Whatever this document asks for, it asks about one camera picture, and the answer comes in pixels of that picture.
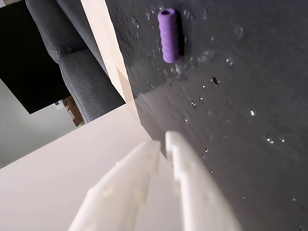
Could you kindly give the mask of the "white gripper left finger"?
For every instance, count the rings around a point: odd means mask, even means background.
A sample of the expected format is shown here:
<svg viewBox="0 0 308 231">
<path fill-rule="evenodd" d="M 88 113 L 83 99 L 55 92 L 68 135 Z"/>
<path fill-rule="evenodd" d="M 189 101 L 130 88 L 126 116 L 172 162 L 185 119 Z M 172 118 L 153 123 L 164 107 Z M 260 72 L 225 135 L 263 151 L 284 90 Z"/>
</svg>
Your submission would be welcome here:
<svg viewBox="0 0 308 231">
<path fill-rule="evenodd" d="M 157 173 L 161 144 L 146 141 L 117 162 L 91 187 L 70 231 L 133 231 Z"/>
</svg>

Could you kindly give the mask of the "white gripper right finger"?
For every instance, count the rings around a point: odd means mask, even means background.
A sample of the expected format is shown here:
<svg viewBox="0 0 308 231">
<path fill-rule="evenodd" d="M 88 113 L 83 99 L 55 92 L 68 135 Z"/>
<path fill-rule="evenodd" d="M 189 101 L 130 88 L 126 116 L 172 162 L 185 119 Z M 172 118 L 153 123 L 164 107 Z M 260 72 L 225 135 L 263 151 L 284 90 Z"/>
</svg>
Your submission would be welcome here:
<svg viewBox="0 0 308 231">
<path fill-rule="evenodd" d="M 179 185 L 185 231 L 240 231 L 231 205 L 220 191 L 200 157 L 175 131 L 165 135 L 166 157 Z"/>
</svg>

